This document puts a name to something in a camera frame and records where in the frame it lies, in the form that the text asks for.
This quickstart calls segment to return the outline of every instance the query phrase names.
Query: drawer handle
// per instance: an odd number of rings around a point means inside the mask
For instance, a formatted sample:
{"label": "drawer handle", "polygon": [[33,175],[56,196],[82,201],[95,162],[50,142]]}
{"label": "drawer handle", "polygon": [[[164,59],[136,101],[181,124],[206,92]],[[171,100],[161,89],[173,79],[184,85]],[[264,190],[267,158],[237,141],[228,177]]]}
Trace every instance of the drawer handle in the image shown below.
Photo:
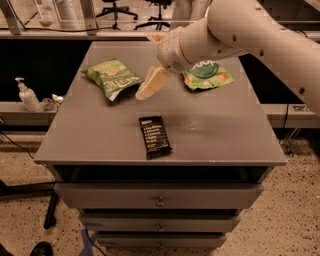
{"label": "drawer handle", "polygon": [[164,232],[164,227],[162,224],[159,225],[159,228],[157,229],[159,232]]}
{"label": "drawer handle", "polygon": [[166,204],[163,202],[162,196],[159,196],[158,201],[156,202],[157,207],[164,207]]}
{"label": "drawer handle", "polygon": [[163,242],[160,242],[159,248],[160,248],[160,249],[164,249],[164,244],[163,244]]}

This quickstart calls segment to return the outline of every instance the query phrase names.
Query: speckled floor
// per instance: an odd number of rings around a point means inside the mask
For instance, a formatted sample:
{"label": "speckled floor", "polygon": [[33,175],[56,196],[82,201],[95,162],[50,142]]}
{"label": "speckled floor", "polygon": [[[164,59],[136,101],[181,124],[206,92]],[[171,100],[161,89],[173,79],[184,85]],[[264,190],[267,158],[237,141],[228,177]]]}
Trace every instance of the speckled floor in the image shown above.
{"label": "speckled floor", "polygon": [[[319,256],[320,255],[320,136],[311,130],[292,143],[294,156],[276,167],[265,180],[265,190],[227,241],[209,249],[112,249],[108,256]],[[42,135],[8,135],[34,155]],[[1,137],[0,178],[7,185],[53,181],[28,153]],[[55,256],[102,255],[92,247],[78,212],[58,201],[56,225],[44,229],[49,196],[0,201],[0,244],[14,256],[28,256],[42,240],[53,245]]]}

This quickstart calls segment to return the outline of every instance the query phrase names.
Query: chip bag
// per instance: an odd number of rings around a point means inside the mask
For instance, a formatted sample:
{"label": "chip bag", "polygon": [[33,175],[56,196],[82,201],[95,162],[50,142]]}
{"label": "chip bag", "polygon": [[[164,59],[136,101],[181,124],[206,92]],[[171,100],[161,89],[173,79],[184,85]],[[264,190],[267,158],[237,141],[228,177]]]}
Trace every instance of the chip bag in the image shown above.
{"label": "chip bag", "polygon": [[101,87],[111,101],[114,101],[123,89],[144,81],[142,76],[132,72],[118,59],[89,66],[81,72]]}
{"label": "chip bag", "polygon": [[201,61],[183,71],[184,83],[191,89],[212,89],[234,82],[231,74],[213,61]]}

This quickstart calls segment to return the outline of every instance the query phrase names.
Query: soap bottle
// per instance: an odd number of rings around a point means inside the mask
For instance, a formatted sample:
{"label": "soap bottle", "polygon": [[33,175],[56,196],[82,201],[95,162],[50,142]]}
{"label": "soap bottle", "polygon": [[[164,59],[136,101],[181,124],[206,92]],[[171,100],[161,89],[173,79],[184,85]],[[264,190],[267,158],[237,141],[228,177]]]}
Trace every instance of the soap bottle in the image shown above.
{"label": "soap bottle", "polygon": [[34,91],[28,88],[23,82],[21,82],[24,80],[24,78],[16,77],[15,80],[18,82],[18,87],[20,89],[19,97],[26,108],[31,112],[39,111],[41,109],[40,102]]}

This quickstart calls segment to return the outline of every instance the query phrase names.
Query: drawer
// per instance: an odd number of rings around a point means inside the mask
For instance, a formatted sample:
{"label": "drawer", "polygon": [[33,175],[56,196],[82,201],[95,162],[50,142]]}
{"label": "drawer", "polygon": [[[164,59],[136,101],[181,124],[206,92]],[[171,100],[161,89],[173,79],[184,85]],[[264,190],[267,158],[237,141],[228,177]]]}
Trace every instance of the drawer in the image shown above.
{"label": "drawer", "polygon": [[230,232],[240,222],[239,216],[214,215],[197,211],[115,211],[82,213],[82,224],[95,231],[141,232]]}
{"label": "drawer", "polygon": [[245,209],[263,191],[261,184],[58,183],[55,192],[71,208]]}
{"label": "drawer", "polygon": [[217,248],[226,241],[219,234],[154,234],[95,232],[97,242],[103,247],[139,248]]}

